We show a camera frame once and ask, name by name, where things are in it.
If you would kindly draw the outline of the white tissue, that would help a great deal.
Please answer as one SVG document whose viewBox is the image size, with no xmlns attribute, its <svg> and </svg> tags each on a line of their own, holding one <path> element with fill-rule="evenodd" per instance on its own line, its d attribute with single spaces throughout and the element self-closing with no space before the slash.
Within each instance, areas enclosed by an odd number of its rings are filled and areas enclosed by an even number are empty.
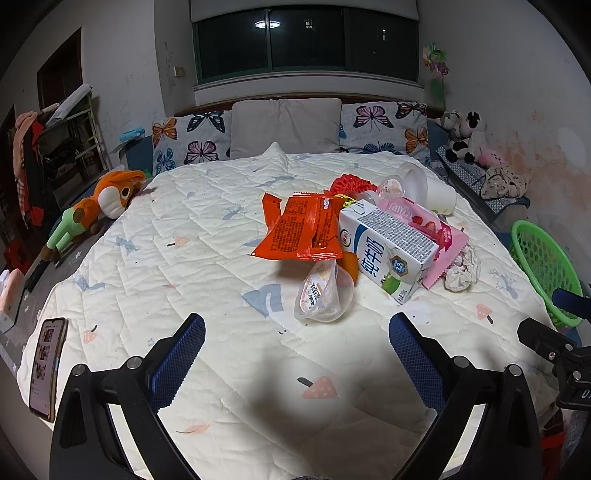
<svg viewBox="0 0 591 480">
<path fill-rule="evenodd" d="M 481 261 L 475 249 L 467 244 L 445 271 L 444 287 L 451 292 L 463 292 L 478 283 Z"/>
</svg>

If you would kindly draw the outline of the pink snack bag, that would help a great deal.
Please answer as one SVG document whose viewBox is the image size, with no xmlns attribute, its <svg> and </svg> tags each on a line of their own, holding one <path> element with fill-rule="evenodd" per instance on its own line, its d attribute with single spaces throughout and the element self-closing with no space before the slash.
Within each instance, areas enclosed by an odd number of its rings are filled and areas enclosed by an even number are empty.
<svg viewBox="0 0 591 480">
<path fill-rule="evenodd" d="M 419 230 L 438 244 L 438 254 L 423 280 L 423 286 L 427 289 L 430 289 L 445 274 L 468 244 L 467 234 L 440 220 L 434 212 L 404 196 L 385 195 L 380 198 L 378 207 Z"/>
</svg>

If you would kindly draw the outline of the white milk carton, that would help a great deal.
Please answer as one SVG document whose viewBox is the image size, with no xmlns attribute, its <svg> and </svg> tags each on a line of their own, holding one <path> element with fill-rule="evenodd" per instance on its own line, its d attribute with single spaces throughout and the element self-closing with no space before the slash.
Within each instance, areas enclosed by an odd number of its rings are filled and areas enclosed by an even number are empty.
<svg viewBox="0 0 591 480">
<path fill-rule="evenodd" d="M 399 304 L 418 289 L 439 251 L 428 236 L 366 200 L 339 212 L 339 240 L 356 255 L 359 271 Z"/>
</svg>

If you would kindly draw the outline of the clear round plastic container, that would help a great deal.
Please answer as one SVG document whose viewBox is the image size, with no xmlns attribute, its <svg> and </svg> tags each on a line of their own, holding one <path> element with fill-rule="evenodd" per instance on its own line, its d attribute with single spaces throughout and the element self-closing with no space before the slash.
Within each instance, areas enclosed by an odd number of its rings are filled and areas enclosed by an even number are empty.
<svg viewBox="0 0 591 480">
<path fill-rule="evenodd" d="M 379 185 L 380 196 L 403 196 L 425 205 L 428 194 L 428 177 L 418 166 L 410 162 L 400 165 L 393 176 Z"/>
</svg>

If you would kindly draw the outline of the clear plastic jelly cup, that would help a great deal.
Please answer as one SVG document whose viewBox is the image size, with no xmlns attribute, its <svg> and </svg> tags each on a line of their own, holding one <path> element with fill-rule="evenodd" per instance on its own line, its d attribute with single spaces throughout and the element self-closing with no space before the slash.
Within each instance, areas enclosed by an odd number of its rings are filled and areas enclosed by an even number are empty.
<svg viewBox="0 0 591 480">
<path fill-rule="evenodd" d="M 353 278 L 335 260 L 315 262 L 294 303 L 297 320 L 332 323 L 348 310 L 355 293 Z"/>
</svg>

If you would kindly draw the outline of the orange snack wrapper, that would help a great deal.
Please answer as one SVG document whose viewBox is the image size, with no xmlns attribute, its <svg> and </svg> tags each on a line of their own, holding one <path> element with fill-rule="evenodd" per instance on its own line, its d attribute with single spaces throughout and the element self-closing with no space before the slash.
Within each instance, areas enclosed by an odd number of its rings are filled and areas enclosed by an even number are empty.
<svg viewBox="0 0 591 480">
<path fill-rule="evenodd" d="M 325 261 L 342 258 L 339 213 L 345 199 L 330 193 L 297 193 L 281 199 L 263 195 L 266 236 L 252 256 L 266 260 Z"/>
</svg>

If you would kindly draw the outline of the green plastic basket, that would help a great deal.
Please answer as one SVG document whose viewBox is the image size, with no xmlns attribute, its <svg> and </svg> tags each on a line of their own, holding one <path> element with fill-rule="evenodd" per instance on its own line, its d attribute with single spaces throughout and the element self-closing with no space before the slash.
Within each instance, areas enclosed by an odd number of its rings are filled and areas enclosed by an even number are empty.
<svg viewBox="0 0 591 480">
<path fill-rule="evenodd" d="M 573 264 L 560 245 L 538 225 L 518 220 L 511 229 L 510 253 L 542 297 L 553 324 L 557 328 L 577 327 L 582 319 L 552 302 L 557 289 L 583 294 Z"/>
</svg>

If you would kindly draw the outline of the smartphone with lit screen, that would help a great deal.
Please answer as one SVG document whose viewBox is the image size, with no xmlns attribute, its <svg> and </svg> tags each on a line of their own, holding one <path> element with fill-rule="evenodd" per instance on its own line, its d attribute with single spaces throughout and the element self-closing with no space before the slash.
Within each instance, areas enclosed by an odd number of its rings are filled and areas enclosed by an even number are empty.
<svg viewBox="0 0 591 480">
<path fill-rule="evenodd" d="M 47 319 L 42 323 L 35 349 L 30 389 L 29 410 L 37 417 L 53 423 L 59 361 L 68 330 L 68 321 Z"/>
</svg>

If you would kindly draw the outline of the spotted beige cloth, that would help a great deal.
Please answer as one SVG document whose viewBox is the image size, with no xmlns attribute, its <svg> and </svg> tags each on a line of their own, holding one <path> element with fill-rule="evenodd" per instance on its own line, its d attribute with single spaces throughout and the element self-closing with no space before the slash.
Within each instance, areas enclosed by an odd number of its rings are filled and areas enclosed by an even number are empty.
<svg viewBox="0 0 591 480">
<path fill-rule="evenodd" d="M 511 166 L 493 166 L 486 171 L 480 197 L 483 200 L 519 199 L 526 194 L 528 186 L 528 178 Z"/>
</svg>

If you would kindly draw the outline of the black white cow plush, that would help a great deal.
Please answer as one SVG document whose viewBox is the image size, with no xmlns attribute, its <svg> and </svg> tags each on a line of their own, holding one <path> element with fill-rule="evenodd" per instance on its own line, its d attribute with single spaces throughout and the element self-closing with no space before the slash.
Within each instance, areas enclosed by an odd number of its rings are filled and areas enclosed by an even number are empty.
<svg viewBox="0 0 591 480">
<path fill-rule="evenodd" d="M 435 123 L 449 134 L 446 158 L 450 163 L 477 161 L 486 140 L 486 124 L 478 111 L 469 111 L 465 116 L 458 111 L 446 111 Z"/>
</svg>

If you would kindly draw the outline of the orange fox plush toy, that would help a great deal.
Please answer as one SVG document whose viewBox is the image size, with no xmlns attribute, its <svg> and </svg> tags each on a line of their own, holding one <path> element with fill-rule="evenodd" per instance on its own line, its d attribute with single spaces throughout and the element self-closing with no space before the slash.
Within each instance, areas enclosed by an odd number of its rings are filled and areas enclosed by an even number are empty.
<svg viewBox="0 0 591 480">
<path fill-rule="evenodd" d="M 61 219 L 41 251 L 44 261 L 57 261 L 76 237 L 98 231 L 98 220 L 118 219 L 145 180 L 140 170 L 113 170 L 103 175 L 93 193 L 64 210 Z"/>
</svg>

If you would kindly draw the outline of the white quilted bedspread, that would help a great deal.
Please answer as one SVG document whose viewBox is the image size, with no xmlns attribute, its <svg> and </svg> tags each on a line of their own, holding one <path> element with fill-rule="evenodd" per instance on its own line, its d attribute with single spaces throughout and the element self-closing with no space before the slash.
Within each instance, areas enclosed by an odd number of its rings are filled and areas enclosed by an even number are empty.
<svg viewBox="0 0 591 480">
<path fill-rule="evenodd" d="M 163 172 L 51 290 L 39 319 L 68 322 L 57 383 L 85 364 L 121 366 L 204 318 L 204 347 L 159 416 L 203 479 L 390 479 L 433 419 L 391 346 L 404 312 L 450 355 L 482 369 L 522 367 L 538 411 L 554 401 L 548 363 L 519 323 L 547 322 L 544 302 L 494 233 L 459 199 L 451 224 L 481 263 L 462 293 L 442 284 L 405 304 L 366 277 L 332 323 L 303 323 L 294 302 L 310 266 L 253 256 L 266 234 L 262 200 L 321 192 L 344 174 L 380 184 L 403 155 L 263 155 Z"/>
</svg>

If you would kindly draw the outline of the clothes rack with clothes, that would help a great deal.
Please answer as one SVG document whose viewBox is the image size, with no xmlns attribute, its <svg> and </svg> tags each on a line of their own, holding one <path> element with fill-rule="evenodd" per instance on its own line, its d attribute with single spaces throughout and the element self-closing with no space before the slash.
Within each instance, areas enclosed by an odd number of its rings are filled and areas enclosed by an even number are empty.
<svg viewBox="0 0 591 480">
<path fill-rule="evenodd" d="M 53 222 L 111 167 L 93 90 L 86 83 L 61 103 L 19 115 L 15 128 L 14 179 L 20 215 L 28 228 Z"/>
</svg>

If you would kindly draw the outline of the grey pillow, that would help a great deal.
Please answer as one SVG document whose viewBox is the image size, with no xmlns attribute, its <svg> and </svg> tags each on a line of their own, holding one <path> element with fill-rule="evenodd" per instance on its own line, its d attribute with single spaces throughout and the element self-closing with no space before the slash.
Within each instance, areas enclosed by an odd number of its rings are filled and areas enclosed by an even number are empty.
<svg viewBox="0 0 591 480">
<path fill-rule="evenodd" d="M 245 100 L 232 106 L 230 156 L 263 154 L 276 142 L 288 154 L 339 151 L 338 98 Z"/>
</svg>

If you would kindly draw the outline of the dark window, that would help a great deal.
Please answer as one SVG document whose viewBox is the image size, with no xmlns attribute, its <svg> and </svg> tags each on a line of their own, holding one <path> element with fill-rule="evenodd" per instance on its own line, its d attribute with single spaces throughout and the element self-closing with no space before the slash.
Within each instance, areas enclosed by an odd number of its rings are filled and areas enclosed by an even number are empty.
<svg viewBox="0 0 591 480">
<path fill-rule="evenodd" d="M 280 5 L 194 21 L 197 80 L 327 71 L 419 79 L 419 22 L 338 5 Z"/>
</svg>

